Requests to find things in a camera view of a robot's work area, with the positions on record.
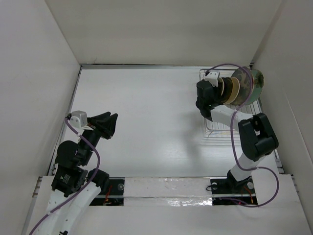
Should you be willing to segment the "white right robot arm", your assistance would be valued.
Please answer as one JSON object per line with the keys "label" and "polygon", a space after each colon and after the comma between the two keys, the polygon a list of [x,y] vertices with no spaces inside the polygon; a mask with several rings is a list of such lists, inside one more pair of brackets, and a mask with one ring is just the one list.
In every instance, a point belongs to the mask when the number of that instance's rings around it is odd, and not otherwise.
{"label": "white right robot arm", "polygon": [[201,115],[230,127],[235,165],[228,171],[222,187],[230,193],[240,191],[248,182],[252,171],[279,146],[278,138],[264,113],[242,113],[221,103],[220,90],[209,81],[196,84],[196,107]]}

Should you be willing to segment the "beige plate with bird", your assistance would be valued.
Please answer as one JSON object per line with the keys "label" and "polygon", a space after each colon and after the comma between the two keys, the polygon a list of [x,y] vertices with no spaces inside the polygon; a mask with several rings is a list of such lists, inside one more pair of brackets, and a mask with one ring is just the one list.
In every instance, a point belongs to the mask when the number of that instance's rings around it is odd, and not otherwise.
{"label": "beige plate with bird", "polygon": [[241,80],[241,91],[242,91],[242,103],[246,105],[246,102],[250,98],[250,95],[253,91],[253,77],[251,74],[251,70],[246,68],[248,74],[246,72],[242,73],[242,80]]}

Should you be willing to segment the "grey plate with horse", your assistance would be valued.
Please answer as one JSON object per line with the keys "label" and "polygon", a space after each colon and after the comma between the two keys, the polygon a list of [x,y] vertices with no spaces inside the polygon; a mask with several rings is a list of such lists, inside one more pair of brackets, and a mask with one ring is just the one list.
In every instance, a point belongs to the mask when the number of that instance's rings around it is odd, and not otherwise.
{"label": "grey plate with horse", "polygon": [[251,91],[251,80],[249,75],[251,74],[251,70],[248,67],[244,67],[248,72],[246,73],[243,69],[237,69],[233,72],[232,77],[237,78],[239,81],[239,92],[235,100],[231,103],[235,106],[242,105],[248,98],[248,95]]}

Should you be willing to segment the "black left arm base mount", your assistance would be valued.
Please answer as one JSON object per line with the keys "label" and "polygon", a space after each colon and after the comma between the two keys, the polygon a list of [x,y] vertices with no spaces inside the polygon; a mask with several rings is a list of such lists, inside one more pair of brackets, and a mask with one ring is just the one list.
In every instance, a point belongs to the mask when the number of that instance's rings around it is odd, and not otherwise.
{"label": "black left arm base mount", "polygon": [[101,192],[91,202],[91,206],[123,206],[125,178],[110,178],[105,192]]}

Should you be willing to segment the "blue and white bowl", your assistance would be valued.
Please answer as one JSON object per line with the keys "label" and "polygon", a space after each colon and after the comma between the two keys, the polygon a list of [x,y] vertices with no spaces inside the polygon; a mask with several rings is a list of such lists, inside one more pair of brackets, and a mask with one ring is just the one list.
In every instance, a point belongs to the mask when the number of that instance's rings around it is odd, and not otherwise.
{"label": "blue and white bowl", "polygon": [[220,103],[224,103],[225,100],[225,82],[223,78],[218,79],[218,85],[220,90]]}

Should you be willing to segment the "teal plate with flower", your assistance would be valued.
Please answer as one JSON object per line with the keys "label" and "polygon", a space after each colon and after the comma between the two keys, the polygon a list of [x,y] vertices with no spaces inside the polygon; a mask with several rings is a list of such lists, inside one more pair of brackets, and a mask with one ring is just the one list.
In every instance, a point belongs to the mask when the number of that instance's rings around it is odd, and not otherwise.
{"label": "teal plate with flower", "polygon": [[254,86],[250,98],[246,102],[246,105],[250,105],[255,102],[260,97],[264,87],[264,76],[262,72],[259,70],[251,70],[251,74],[253,77]]}

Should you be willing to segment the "yellow plate with brown rim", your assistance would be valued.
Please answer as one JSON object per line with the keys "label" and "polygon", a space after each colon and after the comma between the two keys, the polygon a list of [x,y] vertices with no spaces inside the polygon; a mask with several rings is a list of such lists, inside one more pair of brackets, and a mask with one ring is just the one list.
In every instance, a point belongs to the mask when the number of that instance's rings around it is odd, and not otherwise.
{"label": "yellow plate with brown rim", "polygon": [[231,95],[227,101],[228,104],[231,104],[238,96],[239,91],[240,91],[240,82],[237,78],[231,77],[232,81],[232,92]]}

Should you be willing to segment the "black plate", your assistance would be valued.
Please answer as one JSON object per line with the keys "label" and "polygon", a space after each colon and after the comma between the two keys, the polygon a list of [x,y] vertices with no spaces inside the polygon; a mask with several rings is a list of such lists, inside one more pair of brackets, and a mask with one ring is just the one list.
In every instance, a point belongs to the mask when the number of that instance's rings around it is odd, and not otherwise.
{"label": "black plate", "polygon": [[225,82],[225,100],[224,104],[228,104],[227,101],[231,95],[232,92],[232,81],[230,77],[223,78]]}

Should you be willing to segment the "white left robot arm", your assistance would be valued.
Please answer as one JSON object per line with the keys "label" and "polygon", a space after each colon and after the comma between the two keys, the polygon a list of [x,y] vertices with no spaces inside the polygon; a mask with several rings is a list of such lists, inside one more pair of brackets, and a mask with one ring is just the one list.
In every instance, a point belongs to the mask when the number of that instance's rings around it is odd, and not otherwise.
{"label": "white left robot arm", "polygon": [[115,133],[118,115],[106,112],[88,117],[74,111],[65,118],[78,142],[64,141],[57,149],[57,171],[51,184],[46,219],[36,230],[38,235],[69,235],[86,208],[98,194],[109,189],[109,174],[100,170],[96,149],[101,139]]}

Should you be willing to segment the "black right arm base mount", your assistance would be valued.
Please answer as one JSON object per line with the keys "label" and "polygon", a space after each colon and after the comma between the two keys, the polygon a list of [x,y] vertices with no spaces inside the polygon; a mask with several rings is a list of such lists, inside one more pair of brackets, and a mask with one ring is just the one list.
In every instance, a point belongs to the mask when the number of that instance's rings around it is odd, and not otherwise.
{"label": "black right arm base mount", "polygon": [[252,177],[235,188],[226,184],[226,178],[211,178],[206,190],[212,194],[213,206],[258,204]]}

